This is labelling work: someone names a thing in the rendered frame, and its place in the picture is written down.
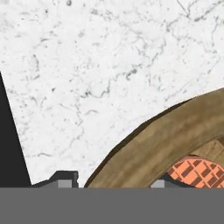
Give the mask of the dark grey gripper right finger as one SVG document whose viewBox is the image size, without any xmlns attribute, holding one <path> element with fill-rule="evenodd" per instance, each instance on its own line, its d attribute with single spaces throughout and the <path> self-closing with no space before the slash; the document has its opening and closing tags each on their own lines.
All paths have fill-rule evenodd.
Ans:
<svg viewBox="0 0 224 224">
<path fill-rule="evenodd" d="M 174 188 L 174 187 L 192 188 L 191 185 L 174 180 L 167 172 L 164 175 L 162 175 L 158 180 L 156 180 L 150 187 L 151 188 Z"/>
</svg>

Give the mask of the brown wooden bowl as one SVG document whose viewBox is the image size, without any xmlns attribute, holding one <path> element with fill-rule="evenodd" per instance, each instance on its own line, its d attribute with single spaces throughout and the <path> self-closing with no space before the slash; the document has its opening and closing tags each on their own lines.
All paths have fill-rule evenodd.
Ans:
<svg viewBox="0 0 224 224">
<path fill-rule="evenodd" d="M 178 160 L 224 137 L 224 87 L 176 104 L 125 137 L 86 188 L 148 187 Z"/>
</svg>

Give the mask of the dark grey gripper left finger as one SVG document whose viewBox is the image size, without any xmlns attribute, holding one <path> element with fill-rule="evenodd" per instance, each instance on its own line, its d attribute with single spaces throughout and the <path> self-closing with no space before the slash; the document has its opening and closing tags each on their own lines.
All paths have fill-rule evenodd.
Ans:
<svg viewBox="0 0 224 224">
<path fill-rule="evenodd" d="M 56 171 L 49 179 L 40 181 L 32 187 L 78 188 L 78 178 L 77 171 Z"/>
</svg>

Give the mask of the black microwave oven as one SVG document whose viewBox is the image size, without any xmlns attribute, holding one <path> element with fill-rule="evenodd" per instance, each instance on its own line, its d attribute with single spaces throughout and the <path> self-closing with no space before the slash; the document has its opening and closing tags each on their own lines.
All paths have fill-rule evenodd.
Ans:
<svg viewBox="0 0 224 224">
<path fill-rule="evenodd" d="M 31 185 L 24 154 L 0 74 L 0 187 Z"/>
</svg>

